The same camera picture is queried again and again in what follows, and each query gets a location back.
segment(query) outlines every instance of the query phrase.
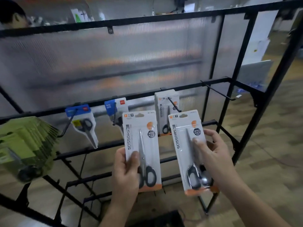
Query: person's left hand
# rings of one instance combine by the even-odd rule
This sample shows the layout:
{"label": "person's left hand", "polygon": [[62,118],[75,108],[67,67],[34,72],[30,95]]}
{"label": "person's left hand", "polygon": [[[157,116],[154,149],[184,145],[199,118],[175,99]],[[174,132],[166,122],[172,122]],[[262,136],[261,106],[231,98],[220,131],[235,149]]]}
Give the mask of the person's left hand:
{"label": "person's left hand", "polygon": [[125,148],[116,151],[113,170],[113,192],[112,203],[115,207],[121,208],[124,212],[130,212],[136,201],[139,191],[140,165],[139,152],[134,151],[131,158],[126,162]]}

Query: scissors package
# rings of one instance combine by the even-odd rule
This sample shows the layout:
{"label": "scissors package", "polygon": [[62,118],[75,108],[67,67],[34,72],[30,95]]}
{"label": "scissors package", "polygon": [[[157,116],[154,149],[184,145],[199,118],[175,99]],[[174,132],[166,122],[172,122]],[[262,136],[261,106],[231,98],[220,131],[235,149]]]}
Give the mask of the scissors package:
{"label": "scissors package", "polygon": [[140,153],[139,192],[162,188],[156,112],[123,113],[126,160],[133,151]]}
{"label": "scissors package", "polygon": [[70,119],[73,115],[71,123],[74,129],[84,134],[91,142],[94,149],[98,148],[98,139],[95,133],[96,121],[88,104],[83,104],[65,109],[67,117]]}
{"label": "scissors package", "polygon": [[37,117],[11,119],[0,128],[0,164],[29,183],[49,173],[59,130]]}
{"label": "scissors package", "polygon": [[197,110],[169,115],[183,188],[187,196],[199,195],[209,189],[213,180],[203,166],[201,152],[192,139],[206,142]]}
{"label": "scissors package", "polygon": [[179,93],[175,90],[156,92],[154,94],[155,108],[157,112],[157,128],[160,136],[171,134],[168,115],[177,112],[172,102],[178,107],[180,103]]}
{"label": "scissors package", "polygon": [[122,114],[123,112],[128,112],[128,105],[126,98],[112,99],[105,101],[106,112],[113,122],[113,124],[118,125],[120,131],[123,134],[123,125],[122,125]]}

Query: display rack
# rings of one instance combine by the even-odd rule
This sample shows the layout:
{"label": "display rack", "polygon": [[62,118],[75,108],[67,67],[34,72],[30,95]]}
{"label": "display rack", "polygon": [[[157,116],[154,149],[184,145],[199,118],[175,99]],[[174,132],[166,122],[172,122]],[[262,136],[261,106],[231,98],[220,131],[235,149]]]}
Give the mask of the display rack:
{"label": "display rack", "polygon": [[[237,81],[240,67],[241,67],[247,46],[248,46],[250,36],[252,34],[252,30],[254,28],[254,24],[255,24],[258,12],[280,10],[280,9],[296,9],[299,7],[303,7],[303,0],[282,1],[282,2],[267,3],[267,4],[260,4],[260,5],[253,5],[253,6],[236,7],[236,8],[230,8],[230,9],[205,11],[205,12],[193,12],[193,13],[161,15],[161,16],[152,16],[152,17],[137,17],[137,18],[127,18],[127,19],[118,19],[118,20],[106,20],[106,21],[89,22],[89,23],[75,23],[75,24],[67,24],[67,25],[42,26],[42,27],[35,27],[35,28],[3,30],[0,32],[0,38],[21,37],[21,36],[33,35],[33,34],[54,33],[54,32],[60,32],[60,31],[91,29],[91,28],[99,28],[99,27],[108,27],[109,33],[112,34],[112,33],[114,33],[113,28],[112,28],[113,26],[159,22],[159,21],[168,21],[168,20],[190,19],[190,18],[198,18],[198,17],[221,16],[221,23],[220,23],[220,27],[219,27],[218,38],[217,38],[216,45],[215,45],[209,80],[202,80],[195,84],[190,84],[190,85],[185,85],[185,86],[180,86],[180,87],[173,87],[170,89],[174,89],[176,91],[181,91],[181,90],[191,89],[191,88],[196,88],[196,87],[207,87],[206,98],[205,98],[205,103],[204,103],[204,108],[203,108],[202,118],[201,118],[202,125],[204,127],[209,126],[209,125],[216,125],[217,132],[222,130],[231,139],[232,144],[233,144],[233,149],[235,151],[235,153],[232,157],[232,160],[233,160],[233,163],[236,164],[237,160],[239,159],[241,153],[243,152],[247,142],[249,141],[253,131],[255,130],[260,118],[262,117],[269,102],[271,101],[278,86],[280,85],[283,77],[285,76],[288,68],[290,67],[299,47],[301,46],[301,42],[302,42],[303,20],[300,21],[298,28],[294,32],[294,34],[290,40],[289,46],[287,47],[287,49],[280,61],[280,64],[278,65],[278,68],[265,92],[257,90],[251,86],[248,86],[244,83]],[[223,77],[220,79],[213,79],[214,67],[215,67],[216,58],[217,58],[217,54],[218,54],[218,48],[219,48],[219,43],[220,43],[220,39],[221,39],[225,15],[241,14],[241,13],[245,13],[244,19],[248,19],[249,23],[248,23],[248,26],[246,29],[246,33],[245,33],[245,36],[243,39],[243,43],[242,43],[242,46],[240,49],[240,53],[239,53],[239,56],[238,56],[238,59],[236,62],[236,66],[235,66],[232,78]],[[205,111],[206,111],[206,107],[208,104],[209,92],[210,92],[210,90],[214,90],[211,87],[211,85],[219,84],[219,83],[230,83],[227,95],[224,95],[217,91],[220,95],[222,95],[223,97],[226,98],[221,115],[220,115],[220,119],[219,119],[219,121],[216,121],[216,120],[204,121]],[[253,98],[254,106],[256,107],[256,111],[255,111],[254,115],[252,116],[252,119],[249,122],[249,125],[248,125],[247,129],[245,130],[244,135],[240,141],[237,141],[236,138],[234,138],[226,129],[224,129],[222,127],[222,122],[224,120],[229,101],[234,100],[234,99],[231,99],[231,95],[232,95],[234,86],[237,86],[237,87],[242,88],[245,91],[249,92]],[[83,104],[88,104],[90,107],[96,107],[96,106],[104,105],[104,102],[107,100],[110,100],[110,99],[117,99],[117,98],[122,98],[122,97],[125,97],[127,100],[137,99],[137,98],[143,98],[143,97],[147,97],[147,96],[153,96],[155,94],[155,92],[164,91],[164,90],[169,90],[169,89],[160,88],[160,89],[155,89],[153,91],[148,91],[148,92],[141,92],[141,93],[129,94],[129,95],[123,95],[123,96],[114,96],[114,97],[108,98],[108,99],[101,99],[101,100],[91,101],[91,102],[83,102]],[[3,124],[13,118],[21,118],[21,117],[27,117],[27,116],[40,117],[40,116],[48,116],[48,115],[64,113],[65,108],[71,106],[71,105],[68,105],[65,107],[52,108],[52,109],[48,109],[45,111],[25,113],[20,108],[20,106],[18,106],[18,104],[16,102],[14,102],[14,100],[2,88],[0,88],[0,93],[16,109],[16,111],[20,113],[18,115],[0,118],[0,124]],[[70,121],[66,125],[66,127],[60,137],[62,137],[65,134],[65,131],[70,124]],[[49,226],[66,227],[65,225],[63,225],[61,223],[61,207],[62,207],[65,197],[67,197],[81,208],[81,215],[79,218],[78,226],[80,226],[80,224],[81,224],[81,218],[82,218],[82,214],[84,211],[87,212],[94,219],[101,221],[101,211],[100,211],[99,215],[96,215],[92,212],[92,204],[91,204],[90,208],[88,206],[86,206],[85,204],[87,202],[90,202],[90,201],[93,202],[94,200],[97,200],[102,205],[100,198],[105,198],[112,194],[112,192],[107,192],[107,193],[97,195],[93,191],[94,181],[103,179],[106,177],[110,177],[112,175],[112,172],[94,175],[94,176],[87,177],[87,178],[82,178],[81,173],[83,170],[83,166],[84,166],[87,154],[96,152],[96,151],[105,150],[108,148],[119,147],[122,145],[124,145],[124,141],[118,140],[118,141],[113,141],[113,142],[109,142],[109,143],[104,143],[104,144],[100,145],[97,149],[86,148],[86,149],[71,151],[71,152],[67,152],[67,153],[57,152],[57,157],[54,159],[54,161],[62,160],[63,163],[77,177],[77,180],[67,182],[66,187],[63,188],[62,186],[59,185],[59,181],[53,180],[50,176],[46,175],[43,177],[47,182],[49,182],[52,186],[54,186],[57,190],[59,190],[62,193],[60,205],[58,207],[58,210],[57,210],[57,213],[56,213],[56,216],[54,219],[51,219],[50,217],[47,217],[28,207],[29,202],[27,199],[27,190],[28,190],[28,187],[30,186],[30,183],[26,184],[23,187],[19,197],[16,200],[13,200],[11,198],[8,198],[8,197],[0,194],[0,205],[4,206],[10,210],[13,210],[15,212],[21,213],[36,221],[40,221]],[[68,158],[71,158],[74,156],[79,156],[79,155],[85,155],[85,157],[84,157],[84,160],[82,163],[81,171],[78,173],[73,168],[73,166],[70,164],[71,161],[68,160]],[[160,163],[162,164],[162,163],[166,163],[169,161],[176,161],[176,160],[177,160],[177,157],[173,156],[173,157],[161,159]],[[162,182],[169,181],[171,179],[175,179],[178,177],[180,177],[180,174],[165,177],[165,178],[162,178]],[[92,187],[90,187],[87,184],[88,182],[92,182]],[[88,198],[85,198],[83,201],[77,200],[73,195],[71,195],[67,191],[67,189],[69,187],[77,186],[79,184],[83,184],[91,193],[91,196]],[[213,197],[208,205],[204,204],[204,202],[200,196],[198,197],[199,201],[201,202],[201,205],[203,207],[203,210],[206,214],[208,214],[209,210],[213,206],[217,197],[218,197],[218,193],[214,193]]]}

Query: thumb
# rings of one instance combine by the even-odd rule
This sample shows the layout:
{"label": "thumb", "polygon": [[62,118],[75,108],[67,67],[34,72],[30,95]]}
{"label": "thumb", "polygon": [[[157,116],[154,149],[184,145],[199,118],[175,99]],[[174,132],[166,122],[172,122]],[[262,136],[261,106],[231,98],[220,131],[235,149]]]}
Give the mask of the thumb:
{"label": "thumb", "polygon": [[193,138],[193,143],[198,149],[202,152],[202,154],[212,154],[212,151],[208,148],[205,142],[202,142],[196,138]]}
{"label": "thumb", "polygon": [[140,160],[139,160],[139,152],[134,151],[131,153],[131,157],[129,159],[129,172],[135,172],[137,174],[138,167],[140,166]]}

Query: wooden floor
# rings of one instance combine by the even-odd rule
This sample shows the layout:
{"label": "wooden floor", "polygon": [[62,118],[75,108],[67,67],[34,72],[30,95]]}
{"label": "wooden floor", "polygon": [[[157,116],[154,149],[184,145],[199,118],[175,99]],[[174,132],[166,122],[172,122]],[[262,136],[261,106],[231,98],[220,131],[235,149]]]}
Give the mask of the wooden floor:
{"label": "wooden floor", "polygon": [[[281,59],[279,53],[267,53],[265,58]],[[303,61],[295,60],[285,81],[272,102],[236,165],[237,172],[248,186],[273,207],[293,227],[303,226]],[[249,95],[229,104],[223,126],[237,139],[243,135],[255,108]],[[231,142],[222,137],[231,149]],[[0,193],[16,198],[21,185],[4,169],[0,169]],[[181,183],[164,190],[139,194],[128,220],[128,225],[156,217],[171,210],[179,210],[185,226],[244,226],[236,211],[220,194],[209,216],[203,213],[197,197],[186,197]],[[44,180],[37,180],[29,190],[30,207],[54,218],[61,194]],[[202,195],[206,203],[211,194]],[[93,210],[98,210],[98,202]],[[63,224],[78,225],[80,209],[69,199],[62,207]],[[82,227],[98,223],[84,213]],[[0,226],[46,226],[0,207]]]}

